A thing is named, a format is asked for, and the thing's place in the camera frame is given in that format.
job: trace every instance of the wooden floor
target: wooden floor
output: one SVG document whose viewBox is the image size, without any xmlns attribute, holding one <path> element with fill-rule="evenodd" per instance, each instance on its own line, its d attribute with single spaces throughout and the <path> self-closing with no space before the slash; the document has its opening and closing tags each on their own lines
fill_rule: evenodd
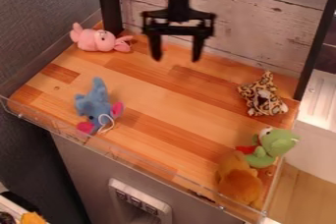
<svg viewBox="0 0 336 224">
<path fill-rule="evenodd" d="M 336 185 L 285 164 L 269 217 L 282 224 L 336 223 Z"/>
<path fill-rule="evenodd" d="M 216 191 L 214 173 L 221 155 L 238 144 L 250 144 L 252 135 L 268 125 L 292 127 L 298 102 L 290 97 L 297 80 L 275 75 L 289 113 L 251 118 L 237 85 L 259 79 L 261 69 L 210 55 L 195 64 L 190 50 L 174 45 L 167 47 L 161 62 L 155 62 L 143 36 L 137 37 L 133 48 L 125 54 L 82 52 L 71 46 L 12 95 L 12 100 L 27 107 L 14 103 L 10 107 L 68 139 L 126 160 L 174 186 L 200 191 L 252 221 L 255 216 L 250 209 L 218 199 L 196 184 Z M 105 80 L 111 101 L 126 105 L 116 128 L 99 135 L 103 141 L 79 138 L 74 131 L 85 120 L 76 114 L 74 96 L 87 93 L 96 76 Z M 32 115 L 30 109 L 40 113 Z M 265 174 L 259 171 L 266 200 L 273 177 Z"/>
</svg>

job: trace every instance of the wood panel wall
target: wood panel wall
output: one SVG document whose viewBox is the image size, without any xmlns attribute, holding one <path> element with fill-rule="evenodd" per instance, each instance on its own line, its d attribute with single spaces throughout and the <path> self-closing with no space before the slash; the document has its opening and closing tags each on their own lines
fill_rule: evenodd
<svg viewBox="0 0 336 224">
<path fill-rule="evenodd" d="M 326 0 L 192 0 L 195 9 L 218 15 L 206 50 L 230 59 L 298 76 L 308 56 Z M 139 31 L 140 12 L 167 0 L 122 0 L 124 22 Z M 189 37 L 169 40 L 189 44 Z"/>
</svg>

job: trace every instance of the orange plush toy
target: orange plush toy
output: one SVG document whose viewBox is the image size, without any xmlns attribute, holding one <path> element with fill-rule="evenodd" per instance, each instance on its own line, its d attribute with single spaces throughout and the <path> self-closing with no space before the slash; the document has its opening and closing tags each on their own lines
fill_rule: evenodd
<svg viewBox="0 0 336 224">
<path fill-rule="evenodd" d="M 37 213 L 28 212 L 21 217 L 20 224 L 46 224 L 46 221 Z"/>
<path fill-rule="evenodd" d="M 239 203 L 261 209 L 262 182 L 240 151 L 225 155 L 218 166 L 218 192 Z"/>
</svg>

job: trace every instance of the leopard print plush toy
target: leopard print plush toy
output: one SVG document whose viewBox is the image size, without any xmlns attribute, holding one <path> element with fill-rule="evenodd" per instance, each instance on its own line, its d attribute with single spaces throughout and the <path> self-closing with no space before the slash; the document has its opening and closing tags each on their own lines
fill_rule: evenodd
<svg viewBox="0 0 336 224">
<path fill-rule="evenodd" d="M 273 83 L 273 74 L 266 71 L 260 80 L 238 87 L 238 93 L 247 101 L 250 116 L 274 116 L 286 113 L 287 105 L 275 93 L 277 86 Z"/>
</svg>

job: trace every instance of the green plush frog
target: green plush frog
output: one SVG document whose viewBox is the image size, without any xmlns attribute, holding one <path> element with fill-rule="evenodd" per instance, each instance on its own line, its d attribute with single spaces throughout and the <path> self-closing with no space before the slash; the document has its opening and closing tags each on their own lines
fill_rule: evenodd
<svg viewBox="0 0 336 224">
<path fill-rule="evenodd" d="M 265 168 L 275 158 L 285 154 L 299 141 L 299 137 L 289 130 L 267 127 L 254 135 L 251 146 L 237 146 L 236 149 L 246 155 L 251 167 Z"/>
</svg>

